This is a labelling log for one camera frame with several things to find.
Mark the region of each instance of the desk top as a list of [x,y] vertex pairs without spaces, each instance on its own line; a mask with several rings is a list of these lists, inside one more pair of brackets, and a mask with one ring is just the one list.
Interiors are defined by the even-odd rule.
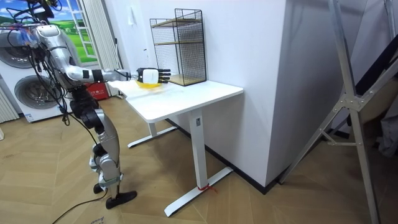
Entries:
[[168,83],[150,89],[140,88],[135,81],[108,83],[126,96],[129,105],[147,123],[154,123],[243,92],[240,87],[213,81],[190,86]]

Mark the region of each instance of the humanoid robot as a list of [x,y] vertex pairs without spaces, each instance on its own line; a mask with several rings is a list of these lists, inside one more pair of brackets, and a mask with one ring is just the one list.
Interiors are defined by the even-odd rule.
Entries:
[[[123,174],[119,165],[118,132],[98,102],[89,94],[84,83],[132,79],[142,83],[167,83],[170,70],[139,68],[136,74],[132,74],[127,70],[89,70],[79,67],[76,63],[76,52],[68,46],[68,37],[57,26],[49,25],[47,20],[54,17],[50,7],[56,7],[57,1],[27,0],[27,3],[28,9],[18,12],[13,18],[17,22],[17,16],[29,13],[34,18],[34,23],[17,22],[0,26],[1,29],[21,32],[23,41],[31,52],[31,63],[36,73],[42,68],[52,73],[52,78],[71,94],[73,99],[70,108],[75,117],[88,129],[94,128],[99,140],[99,143],[93,146],[93,156],[89,161],[90,167],[99,175],[98,183],[93,186],[94,193],[100,193],[105,189],[111,192],[111,197],[106,201],[107,209],[134,199],[136,191],[119,191]],[[67,113],[67,109],[61,105],[60,109]]]

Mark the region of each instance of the white wall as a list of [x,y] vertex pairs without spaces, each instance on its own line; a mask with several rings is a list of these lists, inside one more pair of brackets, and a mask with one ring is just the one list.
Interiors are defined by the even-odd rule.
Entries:
[[[398,2],[393,1],[396,18],[398,17]],[[373,62],[391,41],[387,12],[384,0],[368,0],[359,28],[358,37],[351,56],[355,84],[360,81]],[[333,121],[332,128],[347,118],[349,112],[344,110]],[[349,133],[350,127],[344,125],[340,131]]]
[[[137,68],[132,39],[148,48],[149,66],[156,57],[149,19],[173,18],[175,8],[201,9],[205,30],[208,79],[241,86],[244,94],[203,109],[205,143],[264,185],[274,112],[285,1],[106,1],[109,16],[123,37],[124,63]],[[144,30],[126,25],[129,4],[141,10]],[[186,116],[173,119],[189,131]]]
[[[340,3],[352,52],[366,0]],[[302,150],[337,102],[342,86],[328,0],[288,0],[266,184]]]

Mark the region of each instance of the metal wire rack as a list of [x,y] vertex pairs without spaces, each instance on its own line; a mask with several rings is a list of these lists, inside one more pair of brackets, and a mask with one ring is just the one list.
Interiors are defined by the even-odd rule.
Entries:
[[171,69],[170,82],[187,86],[206,81],[201,10],[175,9],[174,19],[150,19],[158,68]]

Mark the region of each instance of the red string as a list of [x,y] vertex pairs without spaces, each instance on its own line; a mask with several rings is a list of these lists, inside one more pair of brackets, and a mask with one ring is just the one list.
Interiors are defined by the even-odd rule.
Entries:
[[216,192],[216,194],[218,194],[218,191],[215,187],[210,186],[210,184],[207,184],[206,186],[204,186],[203,188],[198,187],[199,190],[206,190],[206,189],[210,189],[210,190],[214,190],[214,192]]

